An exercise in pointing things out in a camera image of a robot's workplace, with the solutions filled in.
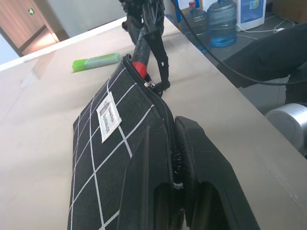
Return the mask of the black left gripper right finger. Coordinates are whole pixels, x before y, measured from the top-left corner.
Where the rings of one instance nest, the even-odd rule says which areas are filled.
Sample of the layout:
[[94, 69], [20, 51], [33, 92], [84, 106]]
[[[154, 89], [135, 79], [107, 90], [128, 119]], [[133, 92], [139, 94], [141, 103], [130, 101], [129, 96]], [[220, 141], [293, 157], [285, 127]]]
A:
[[175, 118], [189, 230], [260, 230], [236, 174], [195, 121]]

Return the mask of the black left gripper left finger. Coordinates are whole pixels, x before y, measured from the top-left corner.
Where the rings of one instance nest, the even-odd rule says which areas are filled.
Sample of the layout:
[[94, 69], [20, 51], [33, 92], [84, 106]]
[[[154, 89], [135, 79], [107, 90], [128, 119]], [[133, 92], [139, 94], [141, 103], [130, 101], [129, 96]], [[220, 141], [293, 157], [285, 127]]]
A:
[[157, 119], [126, 167], [117, 230], [182, 230], [184, 212], [175, 197], [167, 131]]

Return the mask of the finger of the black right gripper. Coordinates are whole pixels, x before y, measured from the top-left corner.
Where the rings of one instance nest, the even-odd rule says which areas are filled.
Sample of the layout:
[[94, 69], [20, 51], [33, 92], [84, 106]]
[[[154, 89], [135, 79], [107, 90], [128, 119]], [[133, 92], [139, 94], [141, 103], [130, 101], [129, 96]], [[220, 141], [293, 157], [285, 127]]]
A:
[[122, 23], [122, 28], [129, 33], [133, 44], [137, 44], [140, 31], [143, 27], [142, 16], [136, 14], [127, 14], [126, 21]]
[[161, 81], [153, 87], [153, 90], [157, 94], [162, 95], [170, 87], [168, 56], [164, 48], [162, 36], [160, 31], [156, 30], [144, 35], [144, 38], [157, 61], [161, 78]]

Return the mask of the red marker with black barrel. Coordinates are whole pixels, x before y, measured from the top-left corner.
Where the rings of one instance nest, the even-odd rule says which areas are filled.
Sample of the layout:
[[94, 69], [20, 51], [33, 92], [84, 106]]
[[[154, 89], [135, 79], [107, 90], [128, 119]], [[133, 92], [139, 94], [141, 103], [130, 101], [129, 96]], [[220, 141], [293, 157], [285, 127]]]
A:
[[149, 62], [150, 57], [150, 47], [146, 42], [145, 35], [146, 35], [146, 28], [143, 27], [140, 30], [140, 33], [138, 35], [138, 40], [135, 45], [134, 53], [131, 58], [132, 64], [135, 67], [135, 69], [140, 74], [141, 78], [144, 80], [146, 78], [147, 74], [147, 65]]

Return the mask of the black white grid pouch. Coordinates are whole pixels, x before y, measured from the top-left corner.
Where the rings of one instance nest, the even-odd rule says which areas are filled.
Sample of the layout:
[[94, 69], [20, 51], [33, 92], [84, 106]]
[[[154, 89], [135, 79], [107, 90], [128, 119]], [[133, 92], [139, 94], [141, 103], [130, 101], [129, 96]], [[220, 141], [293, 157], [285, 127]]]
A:
[[167, 131], [175, 201], [183, 209], [173, 115], [126, 55], [74, 122], [67, 230], [117, 230], [126, 167], [146, 128], [157, 119]]

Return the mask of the green highlighter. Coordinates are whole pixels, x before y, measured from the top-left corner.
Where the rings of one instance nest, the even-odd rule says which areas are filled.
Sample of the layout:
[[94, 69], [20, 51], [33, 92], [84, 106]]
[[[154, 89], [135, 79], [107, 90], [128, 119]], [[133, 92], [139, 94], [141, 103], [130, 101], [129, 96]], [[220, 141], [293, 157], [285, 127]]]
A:
[[112, 64], [116, 64], [120, 61], [121, 55], [119, 53], [111, 53], [107, 55], [92, 57], [88, 59], [75, 60], [72, 64], [74, 72], [80, 72], [89, 69], [95, 69]]

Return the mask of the blue water jug red cap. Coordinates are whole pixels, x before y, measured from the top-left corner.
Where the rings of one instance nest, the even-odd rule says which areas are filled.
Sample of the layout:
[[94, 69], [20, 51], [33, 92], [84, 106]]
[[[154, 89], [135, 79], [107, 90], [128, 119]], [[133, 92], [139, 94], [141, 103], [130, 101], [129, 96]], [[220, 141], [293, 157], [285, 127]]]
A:
[[[189, 12], [185, 14], [191, 29], [199, 40], [208, 48], [211, 48], [208, 30], [208, 17], [206, 11], [196, 8], [196, 1], [191, 0], [189, 2]], [[187, 24], [183, 22], [183, 31], [187, 39], [203, 54], [207, 53], [207, 50], [201, 45], [200, 42], [193, 36]]]

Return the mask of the large blue water jug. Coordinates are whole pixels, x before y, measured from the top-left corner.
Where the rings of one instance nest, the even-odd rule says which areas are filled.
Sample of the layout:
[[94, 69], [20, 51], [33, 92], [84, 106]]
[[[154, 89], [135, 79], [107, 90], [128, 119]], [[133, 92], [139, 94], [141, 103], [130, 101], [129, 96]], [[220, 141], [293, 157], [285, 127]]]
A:
[[236, 36], [236, 4], [232, 0], [218, 0], [207, 10], [211, 45], [226, 47], [234, 44]]

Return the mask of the silver robot body part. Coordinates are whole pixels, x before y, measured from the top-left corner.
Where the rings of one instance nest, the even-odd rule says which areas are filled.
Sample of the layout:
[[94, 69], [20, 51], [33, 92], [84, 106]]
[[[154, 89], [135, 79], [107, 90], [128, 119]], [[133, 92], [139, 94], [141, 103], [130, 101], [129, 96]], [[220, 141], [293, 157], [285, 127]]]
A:
[[289, 103], [265, 117], [307, 159], [307, 103]]

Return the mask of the white water dispenser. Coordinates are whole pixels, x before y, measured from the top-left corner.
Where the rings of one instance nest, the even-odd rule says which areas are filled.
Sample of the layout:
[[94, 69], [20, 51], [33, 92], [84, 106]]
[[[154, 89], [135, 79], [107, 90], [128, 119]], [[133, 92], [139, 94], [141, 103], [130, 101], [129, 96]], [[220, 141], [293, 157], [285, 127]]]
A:
[[266, 0], [234, 0], [236, 30], [245, 31], [261, 26], [265, 21]]

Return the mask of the brown wooden door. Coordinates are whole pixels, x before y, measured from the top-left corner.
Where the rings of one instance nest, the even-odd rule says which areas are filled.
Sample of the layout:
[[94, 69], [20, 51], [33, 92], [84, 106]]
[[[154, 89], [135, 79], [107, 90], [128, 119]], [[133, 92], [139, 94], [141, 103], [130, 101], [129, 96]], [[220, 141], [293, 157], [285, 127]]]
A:
[[59, 42], [34, 0], [0, 0], [0, 31], [20, 56]]

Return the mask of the large black rounded shape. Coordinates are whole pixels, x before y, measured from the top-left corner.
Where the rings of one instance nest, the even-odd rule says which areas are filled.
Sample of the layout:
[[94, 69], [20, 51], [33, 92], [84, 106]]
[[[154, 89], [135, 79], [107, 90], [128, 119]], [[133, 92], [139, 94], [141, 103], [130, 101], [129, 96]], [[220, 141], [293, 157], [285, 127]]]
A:
[[254, 85], [240, 74], [257, 81], [288, 77], [285, 103], [307, 103], [307, 22], [254, 41], [224, 63], [218, 70], [237, 88]]

